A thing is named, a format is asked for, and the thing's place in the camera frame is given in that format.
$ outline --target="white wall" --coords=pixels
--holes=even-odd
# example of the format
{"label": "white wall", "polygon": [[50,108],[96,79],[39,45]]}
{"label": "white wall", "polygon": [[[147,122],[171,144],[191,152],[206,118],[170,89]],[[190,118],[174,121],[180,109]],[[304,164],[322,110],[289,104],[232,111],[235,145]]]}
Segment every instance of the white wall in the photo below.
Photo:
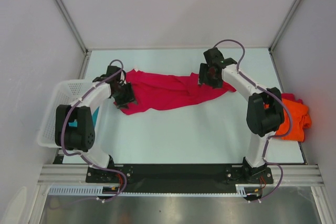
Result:
{"label": "white wall", "polygon": [[31,204],[41,166],[55,153],[35,142],[44,109],[56,83],[78,76],[83,55],[53,0],[0,3],[1,220],[22,186]]}
{"label": "white wall", "polygon": [[294,0],[63,1],[88,48],[208,48],[269,47]]}
{"label": "white wall", "polygon": [[312,128],[303,144],[318,163],[336,204],[336,0],[304,0],[278,44],[275,62],[285,91],[310,107]]}

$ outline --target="reflective surface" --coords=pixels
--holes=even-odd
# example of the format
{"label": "reflective surface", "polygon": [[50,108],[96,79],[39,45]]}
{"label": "reflective surface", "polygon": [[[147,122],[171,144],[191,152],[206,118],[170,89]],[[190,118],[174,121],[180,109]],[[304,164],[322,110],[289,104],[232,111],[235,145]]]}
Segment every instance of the reflective surface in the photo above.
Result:
{"label": "reflective surface", "polygon": [[310,187],[279,188],[261,204],[242,198],[124,196],[106,204],[86,200],[50,209],[78,199],[48,196],[40,224],[321,223]]}

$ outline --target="cable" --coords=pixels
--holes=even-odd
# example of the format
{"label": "cable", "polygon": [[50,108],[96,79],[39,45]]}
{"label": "cable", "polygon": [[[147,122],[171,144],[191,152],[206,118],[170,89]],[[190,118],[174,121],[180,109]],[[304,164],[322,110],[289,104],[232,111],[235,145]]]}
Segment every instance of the cable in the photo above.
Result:
{"label": "cable", "polygon": [[[74,111],[74,109],[81,103],[82,100],[84,100],[93,90],[95,90],[98,86],[102,85],[103,83],[111,80],[113,77],[115,77],[116,75],[118,75],[119,73],[121,73],[121,71],[123,71],[123,68],[124,68],[124,65],[123,63],[121,62],[121,60],[113,60],[110,62],[109,65],[112,65],[114,62],[119,62],[120,65],[121,65],[121,69],[119,69],[116,73],[112,74],[111,76],[105,78],[104,80],[98,82],[98,84],[96,84],[94,87],[90,88],[69,110],[69,112],[67,113],[65,119],[64,119],[64,123],[63,123],[63,127],[62,127],[62,132],[61,132],[61,148],[62,148],[62,151],[64,152],[64,154],[66,156],[75,156],[75,155],[80,155],[80,157],[86,162],[89,164],[90,167],[94,167],[96,169],[100,169],[100,170],[105,170],[107,172],[113,172],[113,173],[117,173],[117,174],[120,174],[123,179],[124,179],[124,184],[123,184],[123,187],[114,195],[112,196],[111,198],[109,199],[103,199],[101,200],[102,203],[104,202],[109,202],[109,201],[112,201],[115,196],[121,194],[125,188],[126,188],[126,185],[127,185],[127,177],[126,175],[119,171],[119,170],[115,170],[115,169],[108,169],[108,168],[104,168],[104,167],[100,167],[98,165],[95,165],[93,162],[91,162],[90,160],[88,160],[85,156],[83,156],[82,153],[80,152],[74,152],[74,153],[68,153],[67,150],[65,149],[65,145],[64,145],[64,135],[65,135],[65,130],[66,130],[66,127],[68,125],[68,122],[69,122],[69,118],[72,114],[72,112]],[[77,202],[80,202],[80,201],[83,201],[83,200],[87,200],[87,199],[97,199],[97,200],[100,200],[98,197],[97,198],[93,198],[93,197],[89,197],[89,198],[84,198],[84,199],[80,199],[80,200],[76,200],[70,204],[67,204],[67,206],[69,205],[72,205],[74,203],[77,203]]]}
{"label": "cable", "polygon": [[279,186],[280,186],[280,184],[281,184],[281,182],[282,182],[282,179],[283,179],[283,171],[284,171],[284,170],[282,169],[282,167],[281,167],[279,164],[276,164],[276,163],[270,163],[270,162],[268,162],[268,161],[265,159],[266,151],[267,151],[267,147],[268,147],[268,144],[269,144],[269,140],[270,140],[271,138],[273,138],[273,137],[284,137],[284,136],[289,135],[289,133],[291,132],[292,127],[293,127],[293,120],[292,120],[292,116],[291,116],[291,114],[290,114],[288,108],[286,107],[286,105],[285,105],[285,104],[284,104],[284,103],[283,103],[283,102],[282,102],[276,95],[274,95],[274,94],[272,94],[271,92],[269,92],[268,90],[266,90],[266,89],[260,87],[260,86],[257,85],[254,81],[252,81],[250,78],[248,78],[246,75],[244,75],[244,74],[241,72],[241,70],[240,70],[240,63],[242,62],[242,60],[243,60],[243,58],[244,58],[244,56],[245,56],[245,47],[243,46],[242,43],[240,43],[240,42],[238,42],[238,41],[236,41],[236,40],[234,40],[234,39],[223,39],[223,40],[219,41],[218,43],[216,43],[216,44],[214,45],[214,47],[218,46],[220,43],[227,42],[227,41],[234,42],[234,43],[240,45],[240,47],[241,47],[242,50],[243,50],[243,54],[241,55],[241,57],[240,57],[240,59],[239,59],[239,61],[238,61],[238,64],[237,64],[237,72],[238,72],[238,73],[239,73],[239,74],[240,74],[246,81],[248,81],[250,84],[252,84],[256,89],[259,89],[259,90],[261,90],[262,92],[265,92],[265,93],[268,94],[269,96],[273,97],[278,103],[280,103],[280,105],[284,108],[284,110],[286,111],[286,113],[287,113],[287,115],[288,115],[288,118],[289,118],[289,129],[288,129],[288,131],[287,131],[285,134],[283,134],[283,135],[277,135],[277,134],[275,134],[275,135],[268,136],[268,137],[266,138],[265,147],[264,147],[264,150],[263,150],[263,153],[262,153],[262,154],[263,154],[263,155],[262,155],[262,159],[264,160],[264,162],[265,162],[267,165],[276,165],[276,166],[278,166],[279,169],[280,169],[280,171],[281,171],[281,174],[280,174],[280,178],[279,178],[279,182],[278,182],[278,184],[275,186],[275,188],[274,188],[269,194],[267,194],[267,195],[265,195],[265,196],[262,197],[262,199],[264,199],[264,198],[267,198],[268,196],[270,196],[271,194],[273,194],[273,193],[279,188]]}

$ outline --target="white laundry basket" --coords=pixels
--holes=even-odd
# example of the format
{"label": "white laundry basket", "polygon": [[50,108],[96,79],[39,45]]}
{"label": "white laundry basket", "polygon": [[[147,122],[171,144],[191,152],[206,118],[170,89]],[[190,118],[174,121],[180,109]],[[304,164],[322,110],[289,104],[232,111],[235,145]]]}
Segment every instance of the white laundry basket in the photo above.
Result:
{"label": "white laundry basket", "polygon": [[42,120],[37,143],[43,147],[59,148],[55,143],[56,108],[60,104],[70,104],[92,87],[87,80],[62,81],[56,85]]}

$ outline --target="purple cable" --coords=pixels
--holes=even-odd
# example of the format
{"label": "purple cable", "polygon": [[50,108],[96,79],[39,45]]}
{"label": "purple cable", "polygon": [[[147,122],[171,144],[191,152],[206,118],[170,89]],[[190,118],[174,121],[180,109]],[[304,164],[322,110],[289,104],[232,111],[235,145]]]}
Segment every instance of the purple cable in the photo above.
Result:
{"label": "purple cable", "polygon": [[[123,65],[123,63],[121,62],[121,60],[113,60],[113,61],[111,61],[110,65],[112,65],[112,64],[113,64],[114,62],[116,62],[116,61],[119,62],[119,63],[121,64],[121,69],[118,70],[116,73],[112,74],[111,76],[105,78],[104,80],[98,82],[98,84],[96,84],[96,87],[98,87],[98,86],[102,85],[103,83],[105,83],[105,82],[111,80],[113,77],[115,77],[116,75],[118,75],[119,73],[121,73],[121,71],[122,71],[123,68],[124,68],[124,65]],[[90,89],[89,89],[89,90],[88,90],[88,91],[81,97],[81,99],[84,100],[84,99],[85,99],[85,98],[86,98],[86,97],[87,97],[87,96],[88,96],[94,89],[96,89],[96,88],[95,88],[95,87],[90,88]],[[103,202],[109,202],[109,201],[112,201],[112,200],[115,198],[115,196],[121,194],[121,193],[125,190],[126,185],[127,185],[127,177],[126,177],[126,175],[125,175],[123,172],[119,171],[119,170],[103,168],[103,167],[100,167],[100,166],[98,166],[98,165],[95,165],[95,164],[93,164],[91,161],[89,161],[86,157],[84,157],[80,152],[68,153],[67,150],[65,149],[65,145],[64,145],[64,135],[65,135],[65,130],[66,130],[67,124],[68,124],[68,122],[69,122],[69,118],[70,118],[70,116],[71,116],[71,113],[72,113],[72,112],[74,111],[74,109],[80,104],[80,102],[81,102],[81,101],[78,100],[78,101],[77,101],[77,102],[70,108],[68,114],[66,115],[66,117],[65,117],[65,119],[64,119],[64,124],[63,124],[62,131],[61,131],[61,147],[62,147],[62,150],[63,150],[63,152],[64,152],[64,154],[65,154],[66,156],[80,155],[80,157],[81,157],[86,163],[88,163],[90,166],[92,166],[92,167],[94,167],[94,168],[96,168],[96,169],[106,170],[106,171],[108,171],[108,172],[118,173],[118,174],[120,174],[120,175],[123,177],[123,179],[124,179],[123,187],[122,187],[122,188],[121,188],[121,189],[120,189],[114,196],[112,196],[111,198],[106,199],[106,200],[102,200]],[[74,202],[72,202],[72,203],[70,203],[70,204],[67,204],[67,206],[70,206],[70,205],[72,205],[72,204],[74,204],[74,203],[77,203],[77,202],[80,202],[80,201],[84,201],[84,200],[87,200],[87,199],[96,199],[96,198],[88,197],[88,198],[84,198],[84,199],[76,200],[76,201],[74,201]]]}
{"label": "purple cable", "polygon": [[293,127],[293,120],[292,120],[292,116],[288,110],[288,108],[285,106],[285,104],[274,94],[272,94],[271,92],[269,92],[268,90],[258,86],[255,82],[253,82],[250,78],[248,78],[246,75],[244,75],[241,71],[240,71],[240,63],[242,62],[244,56],[245,56],[245,47],[243,46],[242,43],[234,40],[234,39],[223,39],[221,41],[219,41],[217,44],[214,45],[214,47],[218,46],[220,43],[222,42],[226,42],[226,41],[230,41],[230,42],[234,42],[238,45],[240,45],[240,47],[242,48],[243,50],[243,54],[241,55],[239,61],[238,61],[238,64],[237,64],[237,72],[246,80],[248,81],[250,84],[252,84],[255,88],[261,90],[262,92],[265,92],[266,94],[268,94],[269,96],[273,97],[278,103],[280,103],[280,105],[284,108],[284,110],[286,111],[287,115],[288,115],[288,118],[289,118],[289,129],[288,131],[283,134],[283,135],[271,135],[271,136],[268,136],[267,139],[266,139],[266,143],[265,143],[265,147],[264,147],[264,150],[263,150],[263,155],[262,155],[262,158],[263,160],[265,161],[265,163],[267,165],[276,165],[279,167],[280,171],[281,171],[281,174],[280,174],[280,178],[279,178],[279,182],[278,184],[275,186],[275,188],[267,195],[263,196],[261,199],[265,199],[267,198],[268,196],[270,196],[271,194],[273,194],[279,187],[280,187],[280,184],[282,182],[282,179],[283,179],[283,169],[282,167],[279,165],[279,164],[276,164],[276,163],[270,163],[270,162],[267,162],[266,159],[265,159],[265,156],[266,156],[266,151],[267,151],[267,147],[268,147],[268,144],[269,144],[269,140],[273,137],[284,137],[284,136],[287,136],[289,135],[289,133],[291,132],[292,130],[292,127]]}

